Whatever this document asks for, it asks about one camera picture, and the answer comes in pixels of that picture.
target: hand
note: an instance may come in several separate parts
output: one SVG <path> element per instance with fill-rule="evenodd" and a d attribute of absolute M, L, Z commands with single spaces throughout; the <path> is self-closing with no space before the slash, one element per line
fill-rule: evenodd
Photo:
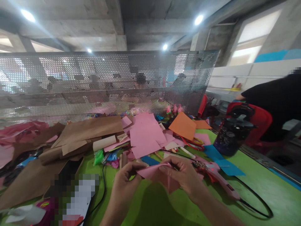
<path fill-rule="evenodd" d="M 120 225 L 132 201 L 132 198 L 142 180 L 136 175 L 136 170 L 145 168 L 147 165 L 138 162 L 129 162 L 116 173 L 110 201 L 100 225 Z"/>
<path fill-rule="evenodd" d="M 208 195 L 209 191 L 200 180 L 191 163 L 175 156 L 169 156 L 161 163 L 170 163 L 172 166 L 175 166 L 178 171 L 166 166 L 161 166 L 159 170 L 179 182 L 180 186 L 188 194 L 190 200 L 194 204 L 200 205 L 199 202 L 202 199 L 202 195 Z"/>

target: finger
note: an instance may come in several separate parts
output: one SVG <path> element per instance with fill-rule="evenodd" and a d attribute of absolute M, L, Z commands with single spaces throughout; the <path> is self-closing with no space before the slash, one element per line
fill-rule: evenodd
<path fill-rule="evenodd" d="M 166 174 L 167 176 L 171 177 L 172 179 L 176 180 L 176 181 L 179 181 L 180 178 L 181 178 L 181 172 L 179 171 L 176 171 L 172 168 L 169 168 L 167 166 L 160 166 L 159 167 L 159 170 Z"/>
<path fill-rule="evenodd" d="M 142 181 L 142 177 L 139 174 L 137 174 L 130 182 L 132 183 L 133 187 L 136 189 L 141 181 Z"/>
<path fill-rule="evenodd" d="M 170 164 L 176 165 L 177 167 L 180 168 L 182 165 L 181 163 L 186 163 L 186 162 L 187 161 L 185 159 L 170 155 L 167 158 L 163 159 L 161 164 L 162 163 L 170 163 Z"/>
<path fill-rule="evenodd" d="M 131 176 L 136 174 L 136 170 L 140 170 L 145 167 L 147 167 L 145 163 L 129 162 L 121 169 L 121 171 L 129 175 L 130 178 Z"/>

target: glue gun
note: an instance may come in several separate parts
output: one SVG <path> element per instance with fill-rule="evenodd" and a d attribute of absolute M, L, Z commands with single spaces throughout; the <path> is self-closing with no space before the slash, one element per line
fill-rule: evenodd
<path fill-rule="evenodd" d="M 199 157 L 198 161 L 192 162 L 192 165 L 196 168 L 197 172 L 202 174 L 206 173 L 212 183 L 219 182 L 230 198 L 237 201 L 240 200 L 237 191 L 219 174 L 220 167 L 216 163 L 208 162 Z"/>

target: red chair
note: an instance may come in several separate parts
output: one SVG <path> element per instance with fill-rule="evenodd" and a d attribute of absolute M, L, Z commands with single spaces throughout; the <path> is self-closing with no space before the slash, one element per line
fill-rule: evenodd
<path fill-rule="evenodd" d="M 241 102 L 230 103 L 227 108 L 227 114 L 231 112 L 233 107 L 239 106 L 241 104 L 242 104 Z M 258 128 L 252 129 L 251 133 L 245 140 L 245 144 L 248 145 L 249 147 L 251 147 L 253 145 L 260 145 L 260 143 L 262 143 L 260 141 L 260 138 L 266 132 L 266 130 L 270 127 L 273 119 L 272 119 L 272 115 L 268 111 L 266 111 L 260 107 L 257 107 L 255 105 L 251 105 L 251 104 L 248 104 L 248 105 L 255 110 L 254 115 L 250 119 L 250 123 L 252 123 L 253 125 L 258 127 Z"/>
<path fill-rule="evenodd" d="M 207 104 L 207 100 L 208 100 L 208 97 L 207 97 L 206 94 L 204 94 L 202 102 L 201 102 L 201 105 L 200 105 L 200 108 L 198 109 L 198 116 L 200 118 L 202 117 L 202 114 L 203 114 L 203 112 L 205 110 L 205 107 L 206 107 L 206 104 Z"/>

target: orange paper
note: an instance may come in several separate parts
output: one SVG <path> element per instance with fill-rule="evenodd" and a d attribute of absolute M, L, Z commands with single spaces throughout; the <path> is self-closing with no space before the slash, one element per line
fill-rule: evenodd
<path fill-rule="evenodd" d="M 197 129 L 212 129 L 205 120 L 193 121 L 197 125 Z"/>
<path fill-rule="evenodd" d="M 184 112 L 180 112 L 175 120 L 169 126 L 169 129 L 176 134 L 188 139 L 193 140 L 196 129 L 196 124 Z"/>

